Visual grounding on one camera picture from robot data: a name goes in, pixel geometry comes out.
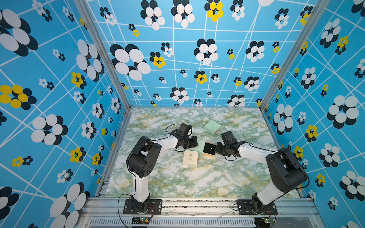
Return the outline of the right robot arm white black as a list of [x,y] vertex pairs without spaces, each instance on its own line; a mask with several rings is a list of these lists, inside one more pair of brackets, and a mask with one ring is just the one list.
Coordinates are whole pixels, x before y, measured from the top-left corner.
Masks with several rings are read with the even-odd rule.
[[215,153],[228,157],[232,155],[238,158],[251,159],[267,165],[271,181],[252,196],[251,205],[257,213],[309,180],[307,173],[291,150],[287,148],[273,151],[248,145],[245,141],[231,145],[218,142]]

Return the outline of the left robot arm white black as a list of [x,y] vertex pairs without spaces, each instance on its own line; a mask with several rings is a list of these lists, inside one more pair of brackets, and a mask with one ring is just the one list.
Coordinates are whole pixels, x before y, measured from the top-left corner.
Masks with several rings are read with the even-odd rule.
[[131,153],[127,157],[126,164],[134,181],[133,199],[138,203],[145,203],[150,197],[148,190],[149,175],[153,171],[159,154],[166,150],[178,147],[190,149],[198,146],[197,137],[175,137],[166,136],[164,138],[151,140],[142,136]]

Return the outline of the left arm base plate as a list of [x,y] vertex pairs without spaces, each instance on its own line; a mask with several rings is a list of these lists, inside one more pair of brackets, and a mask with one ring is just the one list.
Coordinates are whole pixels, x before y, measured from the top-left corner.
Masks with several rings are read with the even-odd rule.
[[162,211],[163,201],[161,199],[147,199],[145,202],[140,203],[134,198],[127,199],[125,201],[125,206],[123,214],[154,214],[160,215]]

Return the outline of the cream drawer jewelry box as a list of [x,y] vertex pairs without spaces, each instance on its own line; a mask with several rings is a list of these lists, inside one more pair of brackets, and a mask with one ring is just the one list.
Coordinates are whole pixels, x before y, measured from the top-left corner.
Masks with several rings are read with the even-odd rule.
[[198,152],[186,150],[184,151],[182,164],[185,166],[197,167]]

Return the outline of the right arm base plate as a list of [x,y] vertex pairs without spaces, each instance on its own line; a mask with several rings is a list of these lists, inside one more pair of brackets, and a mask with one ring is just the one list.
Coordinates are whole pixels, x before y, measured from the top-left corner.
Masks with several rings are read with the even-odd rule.
[[240,215],[277,215],[277,207],[274,202],[263,205],[256,199],[238,199],[236,200]]

